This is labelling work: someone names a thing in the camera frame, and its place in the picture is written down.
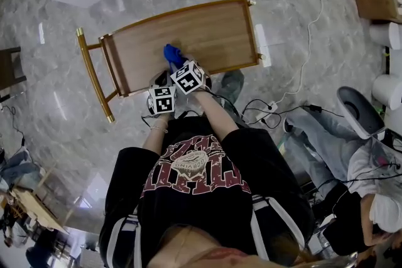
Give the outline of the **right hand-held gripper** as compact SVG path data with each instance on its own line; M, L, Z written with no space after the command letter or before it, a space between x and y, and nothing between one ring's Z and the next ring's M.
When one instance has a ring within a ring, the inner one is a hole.
M173 83L185 94L188 95L193 91L206 85L207 74L198 65L198 61L190 54L184 54L185 64L170 75Z

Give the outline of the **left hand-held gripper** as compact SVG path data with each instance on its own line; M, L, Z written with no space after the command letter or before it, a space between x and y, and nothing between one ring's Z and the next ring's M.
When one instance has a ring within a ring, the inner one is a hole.
M151 115L168 114L175 111L177 92L169 70L159 73L151 80L148 93L147 106Z

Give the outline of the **blue cloth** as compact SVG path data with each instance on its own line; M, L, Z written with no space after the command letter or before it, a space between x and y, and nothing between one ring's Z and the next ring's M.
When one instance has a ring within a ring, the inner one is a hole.
M171 44L165 45L163 49L163 54L169 64L171 74L178 69L181 69L184 66L185 62L188 60L182 55L181 49L172 46Z

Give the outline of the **wooden serving cart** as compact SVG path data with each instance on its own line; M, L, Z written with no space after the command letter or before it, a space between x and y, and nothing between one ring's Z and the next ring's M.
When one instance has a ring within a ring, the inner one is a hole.
M168 69L163 54L167 44L194 58L210 74L258 65L250 7L253 0L221 0L159 14L125 26L87 44L82 28L76 30L79 47L102 110L109 122L114 97L144 92L151 80ZM105 95L90 51L100 49L114 85Z

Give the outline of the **person's right forearm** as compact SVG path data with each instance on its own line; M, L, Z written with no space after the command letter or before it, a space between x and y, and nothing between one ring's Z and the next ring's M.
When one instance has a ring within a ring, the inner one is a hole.
M203 108L212 129L220 141L224 140L231 132L238 130L238 126L232 117L210 93L195 91L193 95Z

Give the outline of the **person's left forearm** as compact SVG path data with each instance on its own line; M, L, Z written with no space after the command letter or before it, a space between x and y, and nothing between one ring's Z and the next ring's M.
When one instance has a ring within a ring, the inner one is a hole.
M161 155L163 140L168 130L170 114L160 114L151 126L151 130L146 138L143 149Z

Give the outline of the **white power strip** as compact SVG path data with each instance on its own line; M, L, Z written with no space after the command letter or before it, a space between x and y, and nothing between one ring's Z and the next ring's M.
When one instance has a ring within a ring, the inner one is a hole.
M256 109L256 111L258 112L256 115L256 120L258 122L261 119L267 120L272 115L275 115L277 109L278 109L278 106L277 106L276 102L274 102L274 101L268 103L265 107Z

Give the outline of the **person's black printed t-shirt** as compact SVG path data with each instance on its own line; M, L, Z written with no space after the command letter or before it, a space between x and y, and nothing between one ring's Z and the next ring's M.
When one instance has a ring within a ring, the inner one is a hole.
M106 195L99 248L107 268L146 268L167 230L195 227L224 247L283 265L303 247L314 216L264 129L219 139L205 117L168 123L162 151L120 150Z

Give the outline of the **dark wooden vanity desk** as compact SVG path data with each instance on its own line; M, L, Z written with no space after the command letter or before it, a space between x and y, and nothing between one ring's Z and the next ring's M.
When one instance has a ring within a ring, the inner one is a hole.
M21 47L0 50L0 91L26 80L21 64Z

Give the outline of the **light wooden table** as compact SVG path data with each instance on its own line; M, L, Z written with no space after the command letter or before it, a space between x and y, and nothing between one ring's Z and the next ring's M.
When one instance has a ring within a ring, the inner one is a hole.
M30 190L22 188L13 188L11 195L16 199L28 214L28 216L36 220L42 227L47 229L58 230L67 233L61 221L40 201L40 199Z

